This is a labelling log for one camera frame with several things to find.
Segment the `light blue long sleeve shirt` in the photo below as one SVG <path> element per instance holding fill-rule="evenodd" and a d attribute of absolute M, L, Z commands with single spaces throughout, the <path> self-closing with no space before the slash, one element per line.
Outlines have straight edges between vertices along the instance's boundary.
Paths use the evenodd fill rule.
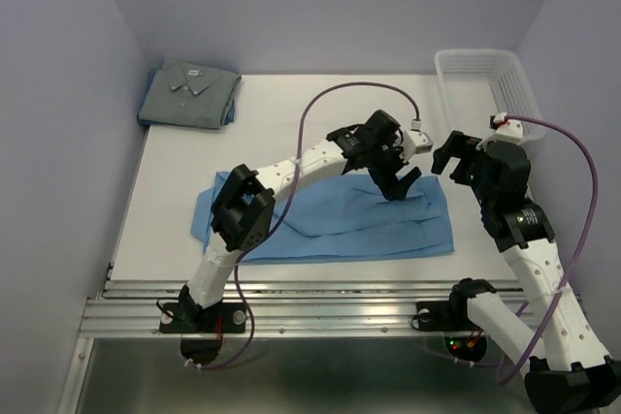
<path fill-rule="evenodd" d="M 368 175 L 323 179 L 298 192 L 284 222 L 244 257 L 250 265 L 418 259 L 451 254 L 441 184 L 419 178 L 402 201 L 383 198 Z"/>

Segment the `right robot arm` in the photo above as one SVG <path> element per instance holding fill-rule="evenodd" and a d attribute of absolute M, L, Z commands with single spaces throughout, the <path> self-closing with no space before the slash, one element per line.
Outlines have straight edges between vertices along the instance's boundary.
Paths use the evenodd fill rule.
<path fill-rule="evenodd" d="M 530 329 L 484 279 L 454 285 L 449 321 L 483 330 L 523 378 L 538 413 L 575 413 L 608 406 L 620 396 L 620 364 L 595 335 L 559 259 L 544 210 L 527 197 L 531 164 L 515 137 L 489 140 L 453 131 L 433 154 L 440 174 L 452 158 L 451 179 L 470 187 L 485 231 L 514 272 L 533 316 Z"/>

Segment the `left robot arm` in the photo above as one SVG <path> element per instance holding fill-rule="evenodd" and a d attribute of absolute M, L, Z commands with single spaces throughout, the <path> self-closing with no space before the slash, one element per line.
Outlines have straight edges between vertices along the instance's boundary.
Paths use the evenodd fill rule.
<path fill-rule="evenodd" d="M 232 323 L 235 311 L 222 301 L 226 282 L 243 255 L 268 239 L 278 204 L 289 207 L 296 192 L 358 170 L 369 173 L 386 200 L 401 201 L 421 171 L 399 171 L 432 145 L 418 121 L 404 131 L 391 115 L 375 111 L 365 123 L 337 129 L 291 159 L 256 170 L 234 168 L 212 202 L 209 243 L 181 288 L 172 323 L 184 334 L 211 333 Z"/>

